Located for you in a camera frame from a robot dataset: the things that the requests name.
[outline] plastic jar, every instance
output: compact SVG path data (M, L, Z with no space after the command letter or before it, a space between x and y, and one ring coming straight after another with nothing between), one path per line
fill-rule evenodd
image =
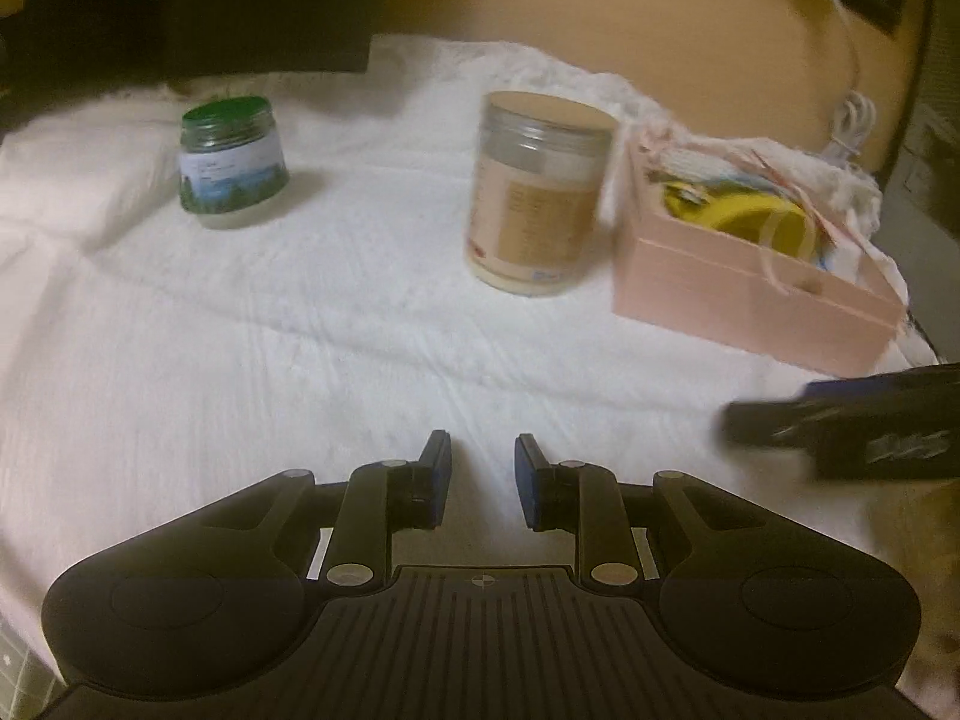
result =
M181 205L210 227L266 215L290 180L270 103L261 97L200 105L181 123Z
M617 122L589 105L530 92L487 96L467 262L520 295L579 275Z

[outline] jar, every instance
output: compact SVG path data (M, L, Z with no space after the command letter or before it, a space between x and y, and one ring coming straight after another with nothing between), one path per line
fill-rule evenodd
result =
M181 123L181 205L211 227L250 223L290 180L270 103L261 97L200 105Z
M615 131L616 119L572 100L487 96L467 233L474 274L520 295L577 278Z

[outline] silver screw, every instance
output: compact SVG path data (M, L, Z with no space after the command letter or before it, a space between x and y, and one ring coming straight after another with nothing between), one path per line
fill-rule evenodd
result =
M624 584L636 581L640 575L632 565L626 565L625 562L602 562L593 567L590 576L600 584L622 587Z
M359 587L373 579L373 570L359 562L342 562L326 572L326 580L341 587Z

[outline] pink box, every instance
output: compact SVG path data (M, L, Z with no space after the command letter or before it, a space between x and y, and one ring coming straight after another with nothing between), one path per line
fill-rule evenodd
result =
M835 376L871 373L906 309L867 255L859 286L672 217L635 148L616 175L613 311ZM838 215L824 213L841 229ZM764 274L772 258L781 293Z

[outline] white crumpled fabric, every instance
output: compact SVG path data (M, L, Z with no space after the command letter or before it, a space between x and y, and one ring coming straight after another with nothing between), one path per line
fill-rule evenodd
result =
M0 148L0 608L52 663L40 603L77 560L280 469L321 482L453 436L443 527L398 562L565 562L523 526L512 443L643 483L683 469L877 549L867 488L805 482L712 435L735 398L807 371L611 313L607 239L558 298L493 290L463 262L482 95L531 89L625 122L668 118L624 79L537 50L380 37L364 76L276 74L129 90L49 114ZM266 94L293 180L261 225L179 208L179 117L210 92ZM862 229L871 181L770 141ZM601 217L613 218L610 198ZM930 359L892 347L895 370Z

